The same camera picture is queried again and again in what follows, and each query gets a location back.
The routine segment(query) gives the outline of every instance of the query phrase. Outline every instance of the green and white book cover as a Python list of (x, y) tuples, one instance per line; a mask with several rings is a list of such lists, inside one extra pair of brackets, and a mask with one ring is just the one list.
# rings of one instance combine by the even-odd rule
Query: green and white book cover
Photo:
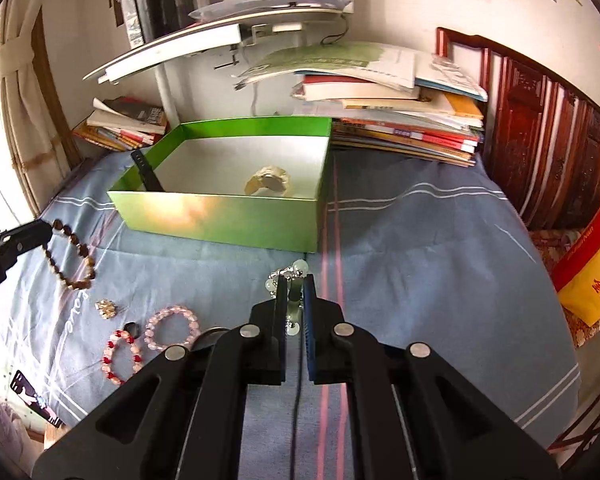
[(269, 77), (316, 71), (365, 79), (397, 90), (414, 86), (416, 51), (366, 41), (342, 41), (278, 50), (243, 74), (236, 89)]

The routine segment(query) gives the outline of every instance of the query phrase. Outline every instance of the shelf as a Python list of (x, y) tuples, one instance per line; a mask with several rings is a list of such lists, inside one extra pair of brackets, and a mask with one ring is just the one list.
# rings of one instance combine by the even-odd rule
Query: shelf
[(245, 43), (258, 30), (271, 32), (300, 30), (302, 23), (332, 22), (342, 15), (341, 10), (289, 7), (264, 10), (215, 22), (184, 28), (173, 34), (135, 48), (87, 74), (83, 80), (98, 78), (98, 83), (117, 82), (123, 77), (148, 68), (210, 48)]

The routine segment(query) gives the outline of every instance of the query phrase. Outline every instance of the white bead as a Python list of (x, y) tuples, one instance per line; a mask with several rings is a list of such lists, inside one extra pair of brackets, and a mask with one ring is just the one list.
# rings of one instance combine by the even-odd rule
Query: white bead
[(309, 273), (309, 264), (304, 260), (294, 261), (294, 271), (304, 277)]

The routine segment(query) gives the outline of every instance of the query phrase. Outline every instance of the pink beaded bracelet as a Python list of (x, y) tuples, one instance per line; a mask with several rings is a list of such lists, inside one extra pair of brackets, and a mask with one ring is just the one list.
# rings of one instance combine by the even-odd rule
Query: pink beaded bracelet
[(198, 324), (198, 318), (188, 308), (180, 305), (170, 306), (162, 309), (160, 312), (156, 312), (153, 317), (149, 319), (149, 323), (146, 325), (144, 331), (144, 342), (151, 350), (158, 350), (160, 352), (167, 349), (171, 345), (159, 345), (154, 341), (155, 328), (158, 326), (165, 317), (172, 316), (173, 314), (182, 314), (187, 321), (189, 321), (190, 335), (182, 343), (177, 343), (187, 348), (191, 348), (193, 342), (200, 336), (200, 325)]
[(116, 386), (124, 384), (125, 381), (120, 379), (111, 371), (111, 362), (113, 361), (113, 351), (116, 349), (116, 345), (120, 340), (124, 340), (131, 345), (131, 352), (134, 355), (134, 373), (138, 373), (142, 369), (142, 357), (140, 356), (140, 347), (136, 344), (136, 340), (126, 330), (116, 330), (104, 349), (104, 356), (102, 358), (102, 371), (105, 373), (107, 379), (109, 379)]

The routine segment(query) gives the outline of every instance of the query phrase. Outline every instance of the curtain tieback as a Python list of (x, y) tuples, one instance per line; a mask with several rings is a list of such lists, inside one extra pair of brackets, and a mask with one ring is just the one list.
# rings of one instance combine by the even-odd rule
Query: curtain tieback
[(21, 34), (0, 45), (0, 80), (33, 62), (31, 34)]

